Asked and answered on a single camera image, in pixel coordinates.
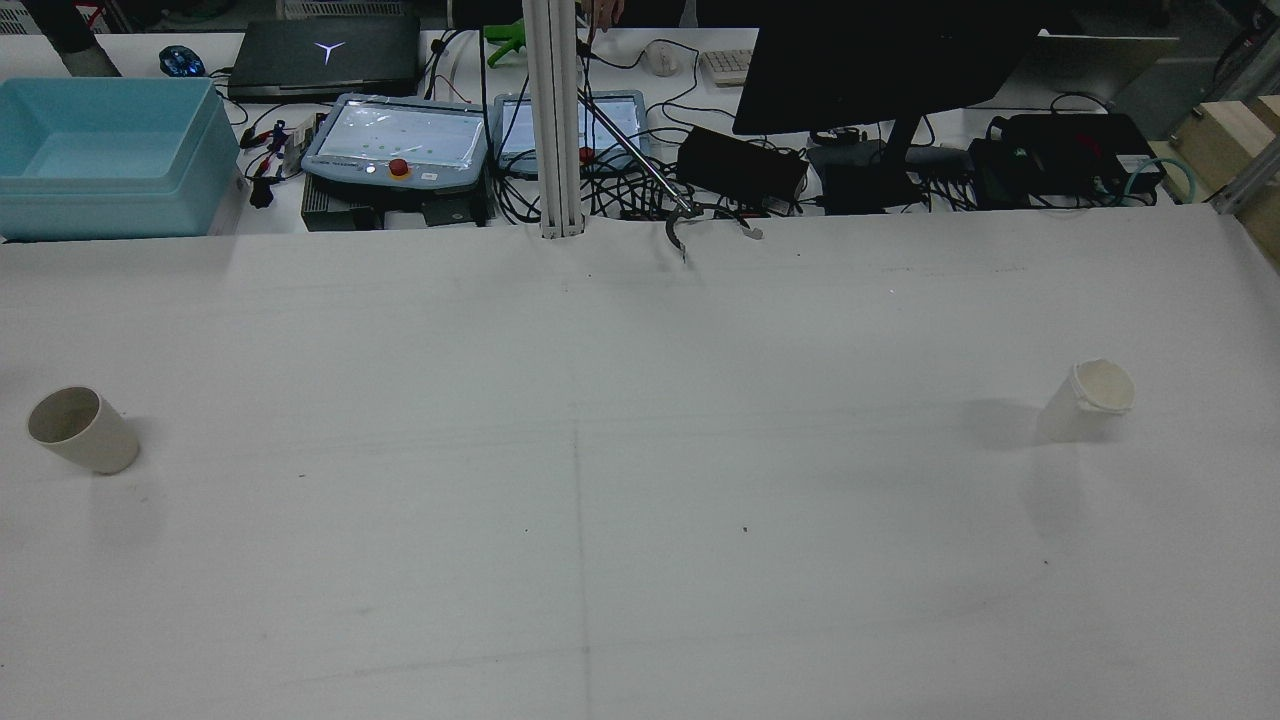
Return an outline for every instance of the power adapter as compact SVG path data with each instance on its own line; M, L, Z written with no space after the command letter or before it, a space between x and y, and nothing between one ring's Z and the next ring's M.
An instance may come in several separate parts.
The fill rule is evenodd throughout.
M759 211L774 202L794 204L808 172L809 163L796 155L698 126L680 143L676 163L676 176L682 182Z

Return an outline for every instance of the paper cup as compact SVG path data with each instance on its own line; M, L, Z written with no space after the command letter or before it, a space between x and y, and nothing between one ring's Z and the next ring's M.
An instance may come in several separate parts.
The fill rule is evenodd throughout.
M1048 439L1075 442L1133 409L1133 398L1124 368L1108 360L1079 363L1041 410L1036 428Z
M27 418L27 433L67 460L108 475L138 456L133 428L87 387L67 387L41 400Z

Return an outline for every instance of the white keyboard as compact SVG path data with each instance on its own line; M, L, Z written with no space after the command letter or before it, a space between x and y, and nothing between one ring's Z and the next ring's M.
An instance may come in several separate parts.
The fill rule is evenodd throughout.
M707 77L721 87L746 82L746 68L751 64L750 50L708 50L699 63Z

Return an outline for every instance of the monitor stand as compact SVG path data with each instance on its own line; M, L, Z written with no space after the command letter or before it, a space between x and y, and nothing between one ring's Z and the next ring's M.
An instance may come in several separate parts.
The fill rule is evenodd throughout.
M828 215L865 215L919 202L920 190L906 176L906 150L911 146L920 115L893 120L888 142L874 145L863 160L826 164L822 176L822 206Z

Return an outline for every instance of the laptop logo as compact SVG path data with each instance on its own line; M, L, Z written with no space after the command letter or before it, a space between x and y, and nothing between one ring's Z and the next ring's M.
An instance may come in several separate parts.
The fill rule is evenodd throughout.
M315 45L316 47L319 47L319 49L324 50L324 64L325 64L325 65L328 65L328 64L329 64L329 55L330 55L330 54L332 54L332 53L333 53L334 50L337 50L337 49L342 47L342 46L343 46L343 45L346 45L346 44L347 44L346 41L343 41L343 42L339 42L339 44L337 44L337 45L320 45L319 42L312 42L312 45Z

